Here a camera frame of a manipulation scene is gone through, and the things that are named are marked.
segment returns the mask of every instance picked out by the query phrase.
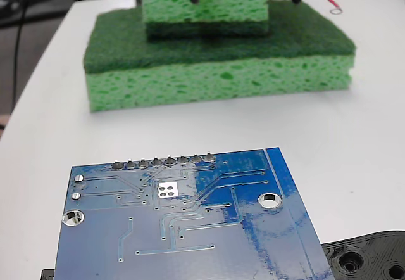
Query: circuit board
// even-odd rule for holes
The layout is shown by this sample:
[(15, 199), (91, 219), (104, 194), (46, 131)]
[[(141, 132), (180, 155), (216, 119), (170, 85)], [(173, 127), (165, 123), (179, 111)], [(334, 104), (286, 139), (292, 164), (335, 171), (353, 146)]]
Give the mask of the circuit board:
[(333, 279), (278, 148), (72, 167), (55, 280)]

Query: table surface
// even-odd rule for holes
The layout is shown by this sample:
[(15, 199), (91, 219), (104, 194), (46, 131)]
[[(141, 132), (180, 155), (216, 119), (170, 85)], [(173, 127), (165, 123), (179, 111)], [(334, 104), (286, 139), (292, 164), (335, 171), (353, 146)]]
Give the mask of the table surface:
[(128, 158), (279, 146), (321, 243), (405, 230), (405, 0), (336, 0), (342, 15), (305, 1), (358, 47), (349, 90), (93, 114), (87, 41), (97, 14), (134, 0), (75, 3), (0, 141), (0, 278), (54, 267), (72, 165)]

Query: mounting hole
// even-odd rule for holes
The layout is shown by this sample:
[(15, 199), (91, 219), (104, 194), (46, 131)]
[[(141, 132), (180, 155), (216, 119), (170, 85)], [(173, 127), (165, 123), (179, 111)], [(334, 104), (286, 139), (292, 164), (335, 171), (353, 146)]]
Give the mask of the mounting hole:
[(339, 258), (339, 264), (346, 272), (356, 272), (363, 266), (363, 258), (358, 253), (350, 251)]
[(405, 276), (405, 270), (399, 265), (394, 265), (390, 268), (389, 275), (395, 280), (403, 279)]
[(263, 193), (258, 198), (258, 202), (263, 208), (274, 209), (281, 206), (282, 199), (275, 193)]
[(66, 226), (77, 226), (84, 220), (84, 214), (80, 210), (70, 210), (62, 216), (62, 223)]

